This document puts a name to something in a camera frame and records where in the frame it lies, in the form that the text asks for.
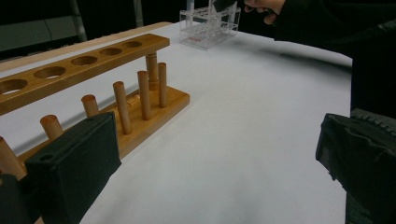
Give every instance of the wooden support post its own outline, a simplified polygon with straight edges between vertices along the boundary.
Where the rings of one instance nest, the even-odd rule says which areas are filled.
[[[167,88],[166,88],[166,63],[158,63],[159,71],[159,102],[160,108],[166,108],[167,105]]]
[[[148,84],[151,91],[158,90],[158,64],[157,52],[146,55],[146,67],[148,71]]]
[[[147,71],[138,71],[137,78],[140,91],[140,105],[142,109],[142,119],[151,119],[151,108],[149,102],[149,75]]]
[[[0,136],[0,169],[5,174],[15,175],[18,180],[26,176],[26,170],[21,161],[7,144],[6,140]]]
[[[88,117],[92,117],[99,114],[98,104],[94,95],[85,95],[81,98],[81,102],[84,105],[85,114]]]
[[[64,133],[58,118],[55,115],[47,115],[40,120],[41,126],[43,126],[44,131],[50,141],[55,140],[61,134]]]
[[[114,94],[116,95],[117,109],[120,114],[120,124],[124,134],[132,132],[132,125],[129,119],[128,104],[126,102],[126,93],[123,82],[118,81],[113,84]]]

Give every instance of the black cloth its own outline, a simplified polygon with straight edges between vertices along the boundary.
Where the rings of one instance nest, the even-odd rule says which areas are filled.
[[[396,118],[396,0],[286,0],[275,40],[352,58],[351,110]]]

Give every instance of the human hand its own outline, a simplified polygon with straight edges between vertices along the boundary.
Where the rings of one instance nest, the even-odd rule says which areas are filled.
[[[255,8],[259,13],[269,11],[269,14],[264,18],[264,22],[273,24],[284,3],[285,0],[245,0],[245,11],[250,12]]]

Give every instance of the test tube rack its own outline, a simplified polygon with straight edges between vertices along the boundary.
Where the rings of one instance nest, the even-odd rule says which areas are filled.
[[[209,0],[207,7],[194,8],[194,1],[187,10],[180,11],[180,43],[208,50],[213,46],[236,36],[241,8],[235,3],[217,12]]]
[[[146,57],[147,71],[137,71],[138,90],[126,95],[123,82],[113,83],[116,102],[100,111],[94,95],[81,98],[87,117],[114,112],[120,158],[123,158],[190,103],[190,96],[186,92],[166,85],[166,63],[157,63],[157,50],[169,45],[168,38],[152,34],[140,35],[0,78],[0,116],[125,63]],[[0,137],[0,157],[8,155],[6,163],[14,158],[23,166],[25,160],[64,132],[55,115],[47,115],[40,122],[49,139],[18,158],[12,155],[12,149]]]

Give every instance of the white table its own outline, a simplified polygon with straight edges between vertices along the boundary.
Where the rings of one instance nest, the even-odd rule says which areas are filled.
[[[190,104],[122,160],[81,223],[345,223],[346,193],[315,152],[324,115],[349,113],[350,59],[244,33],[203,51],[179,44],[178,29],[150,33],[171,39],[158,61]],[[109,105],[112,83],[136,90],[144,69],[142,58],[1,116],[0,135],[19,154],[46,139],[42,117],[69,127],[83,95]]]

